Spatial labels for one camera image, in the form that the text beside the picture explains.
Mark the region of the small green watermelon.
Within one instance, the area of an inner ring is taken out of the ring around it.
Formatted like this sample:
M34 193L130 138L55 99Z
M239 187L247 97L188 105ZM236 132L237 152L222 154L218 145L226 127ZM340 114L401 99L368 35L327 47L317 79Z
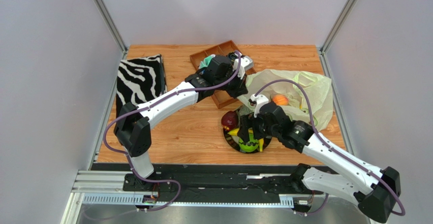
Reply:
M251 153L259 148L259 140L254 138L252 130L249 130L249 140L244 141L243 139L238 140L240 149L246 153Z

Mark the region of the dark red apple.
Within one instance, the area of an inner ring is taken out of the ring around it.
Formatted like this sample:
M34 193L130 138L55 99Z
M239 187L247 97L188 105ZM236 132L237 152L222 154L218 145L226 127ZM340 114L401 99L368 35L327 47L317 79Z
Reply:
M223 130L229 132L238 126L238 114L235 111L228 111L221 118L221 125Z

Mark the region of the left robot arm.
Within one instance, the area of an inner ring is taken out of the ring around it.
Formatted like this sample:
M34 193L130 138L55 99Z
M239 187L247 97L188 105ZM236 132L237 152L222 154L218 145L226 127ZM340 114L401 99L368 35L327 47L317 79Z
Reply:
M151 130L158 123L217 90L225 91L234 99L247 94L246 73L253 66L253 60L241 53L234 60L215 55L207 66L189 75L171 91L137 106L125 104L115 120L114 134L135 174L147 178L154 172L148 150L152 145Z

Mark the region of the yellow banana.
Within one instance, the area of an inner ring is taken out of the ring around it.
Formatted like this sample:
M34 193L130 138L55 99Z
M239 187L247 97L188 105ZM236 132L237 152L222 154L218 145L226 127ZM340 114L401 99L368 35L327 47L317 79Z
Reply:
M238 140L240 139L240 137L238 137L237 136L237 133L239 132L239 128L236 128L236 129L233 129L233 130L231 130L231 131L229 131L228 132L228 135L230 135L231 137L235 137L235 138L238 138L237 139L237 146L238 146L238 148L239 148L239 152L242 152L242 153L246 153L246 152L244 152L244 151L242 151L241 149L240 149L240 147L239 147L239 145L238 145ZM257 150L255 150L255 151L253 151L253 152L251 152L251 153L257 153L257 152L262 152L263 151L263 149L264 149L264 139L259 139L259 148L257 149Z

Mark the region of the orange fruit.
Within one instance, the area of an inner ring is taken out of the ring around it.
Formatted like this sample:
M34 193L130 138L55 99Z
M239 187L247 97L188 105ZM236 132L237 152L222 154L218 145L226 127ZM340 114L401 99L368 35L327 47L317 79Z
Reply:
M283 94L276 94L272 97L272 101L279 106L287 106L289 104L289 99Z

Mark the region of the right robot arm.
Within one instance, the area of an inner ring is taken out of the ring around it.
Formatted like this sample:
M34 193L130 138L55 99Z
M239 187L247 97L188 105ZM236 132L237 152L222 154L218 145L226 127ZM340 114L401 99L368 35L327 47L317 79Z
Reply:
M247 140L276 138L289 149L313 157L336 171L323 173L299 164L295 179L310 190L334 195L358 206L368 218L386 223L395 205L400 204L400 174L388 166L384 169L362 161L333 144L301 120L291 120L274 102L264 104L258 113L239 117L238 137Z

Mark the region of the pale green plastic bag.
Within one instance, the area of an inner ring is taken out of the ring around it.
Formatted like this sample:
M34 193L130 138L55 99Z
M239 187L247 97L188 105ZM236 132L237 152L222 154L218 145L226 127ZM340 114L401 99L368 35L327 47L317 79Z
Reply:
M305 96L294 84L278 82L263 89L260 94L272 99L276 94L283 94L289 99L287 106L282 109L291 120L302 120L310 123L309 110L313 113L314 125L318 131L327 128L333 115L333 90L331 79L317 73L307 71L286 71L265 69L249 75L246 79L248 93L238 97L238 100L249 109L251 95L258 92L264 85L274 80L287 79L299 84L306 92L310 105L307 104Z

